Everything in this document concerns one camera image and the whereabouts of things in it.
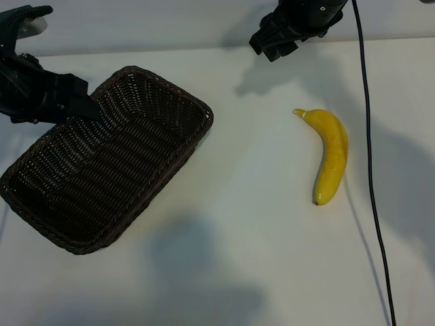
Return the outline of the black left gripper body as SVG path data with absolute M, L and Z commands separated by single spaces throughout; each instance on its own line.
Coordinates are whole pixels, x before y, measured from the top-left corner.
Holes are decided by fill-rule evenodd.
M 36 57 L 1 46 L 1 113 L 11 122 L 65 123 L 70 91 L 70 74 L 47 71 Z

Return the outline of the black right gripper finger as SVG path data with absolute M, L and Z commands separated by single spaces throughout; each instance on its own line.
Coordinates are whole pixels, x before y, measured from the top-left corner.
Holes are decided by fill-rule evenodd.
M 257 55 L 261 55 L 270 46 L 292 41 L 286 34 L 284 23 L 280 22 L 273 13 L 269 13 L 261 19 L 260 29 L 251 36 L 249 44 Z
M 294 41 L 288 43 L 282 43 L 275 46 L 270 46 L 264 50 L 265 56 L 270 62 L 276 61 L 277 59 L 287 56 L 292 52 L 296 51 L 298 46 Z

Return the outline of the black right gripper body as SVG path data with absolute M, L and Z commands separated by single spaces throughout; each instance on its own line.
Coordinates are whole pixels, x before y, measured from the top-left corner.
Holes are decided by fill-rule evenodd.
M 306 41 L 324 37 L 343 18 L 346 3 L 346 0 L 279 1 L 273 16 L 286 39 Z

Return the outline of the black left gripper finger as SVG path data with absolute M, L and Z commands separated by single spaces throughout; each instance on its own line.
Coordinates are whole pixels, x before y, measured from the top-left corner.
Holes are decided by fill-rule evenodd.
M 88 82 L 70 73 L 58 75 L 56 87 L 66 97 L 86 98 L 88 96 Z
M 101 119 L 99 105 L 90 98 L 70 98 L 67 114 L 69 117 L 78 117 L 84 120 L 97 121 Z

